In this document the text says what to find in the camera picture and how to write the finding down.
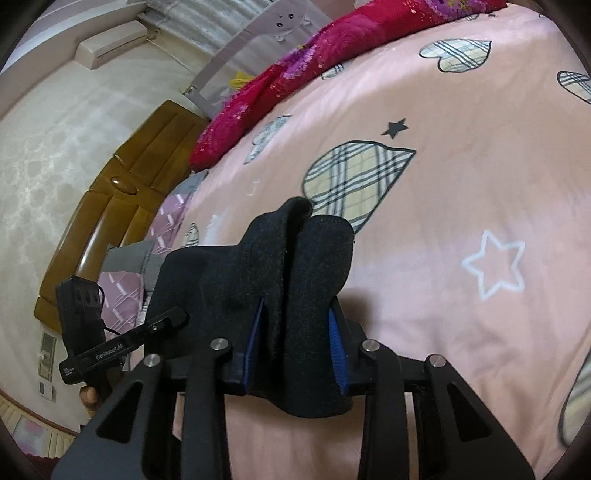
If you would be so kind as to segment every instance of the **red blanket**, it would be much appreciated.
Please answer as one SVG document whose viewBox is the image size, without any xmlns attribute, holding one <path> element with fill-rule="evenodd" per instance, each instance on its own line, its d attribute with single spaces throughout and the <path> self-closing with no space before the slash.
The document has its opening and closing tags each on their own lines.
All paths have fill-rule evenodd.
<svg viewBox="0 0 591 480">
<path fill-rule="evenodd" d="M 215 165 L 275 105 L 336 64 L 426 28 L 503 7 L 504 0 L 373 0 L 326 25 L 232 97 L 195 145 L 192 169 Z"/>
</svg>

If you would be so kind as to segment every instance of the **wooden headboard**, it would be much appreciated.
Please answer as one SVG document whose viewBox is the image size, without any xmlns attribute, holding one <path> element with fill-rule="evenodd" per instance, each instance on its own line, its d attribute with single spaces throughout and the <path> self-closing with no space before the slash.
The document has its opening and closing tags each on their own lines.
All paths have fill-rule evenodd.
<svg viewBox="0 0 591 480">
<path fill-rule="evenodd" d="M 96 281 L 111 245 L 144 239 L 158 207 L 189 175 L 207 121 L 167 100 L 117 149 L 84 194 L 43 277 L 35 317 L 61 333 L 56 286 L 71 275 Z"/>
</svg>

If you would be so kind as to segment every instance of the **pink duvet cover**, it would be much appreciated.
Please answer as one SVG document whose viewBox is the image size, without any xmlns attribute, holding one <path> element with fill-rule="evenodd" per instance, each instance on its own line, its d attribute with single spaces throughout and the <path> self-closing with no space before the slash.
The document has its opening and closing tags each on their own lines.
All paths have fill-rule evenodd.
<svg viewBox="0 0 591 480">
<path fill-rule="evenodd" d="M 212 170 L 175 247 L 235 244 L 304 195 L 356 230 L 339 298 L 400 355 L 446 356 L 538 478 L 591 347 L 591 80 L 510 5 L 339 65 Z M 236 479 L 354 479 L 363 407 L 325 420 L 228 398 Z"/>
</svg>

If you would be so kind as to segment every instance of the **black star print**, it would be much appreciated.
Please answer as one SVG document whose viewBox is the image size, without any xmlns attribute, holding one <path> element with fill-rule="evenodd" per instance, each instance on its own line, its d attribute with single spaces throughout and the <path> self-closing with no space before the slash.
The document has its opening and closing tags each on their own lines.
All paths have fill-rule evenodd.
<svg viewBox="0 0 591 480">
<path fill-rule="evenodd" d="M 404 125 L 405 121 L 406 119 L 403 118 L 399 122 L 388 122 L 388 129 L 382 135 L 390 135 L 390 138 L 394 139 L 399 132 L 408 130 L 408 127 Z"/>
</svg>

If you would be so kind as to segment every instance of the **air conditioner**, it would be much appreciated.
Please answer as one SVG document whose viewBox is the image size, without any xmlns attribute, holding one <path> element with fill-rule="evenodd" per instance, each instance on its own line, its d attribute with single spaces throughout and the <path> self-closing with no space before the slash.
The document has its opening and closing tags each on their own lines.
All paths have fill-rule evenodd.
<svg viewBox="0 0 591 480">
<path fill-rule="evenodd" d="M 74 59 L 87 69 L 95 69 L 144 42 L 148 30 L 137 20 L 90 37 L 78 45 Z"/>
</svg>

